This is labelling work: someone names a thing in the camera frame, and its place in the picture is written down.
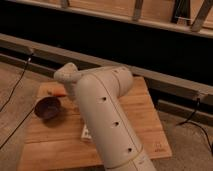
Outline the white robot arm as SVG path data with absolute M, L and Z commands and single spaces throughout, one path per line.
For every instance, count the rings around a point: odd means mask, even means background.
M 54 79 L 76 100 L 105 171 L 156 171 L 118 100 L 133 85 L 127 67 L 79 71 L 67 63 L 54 73 Z

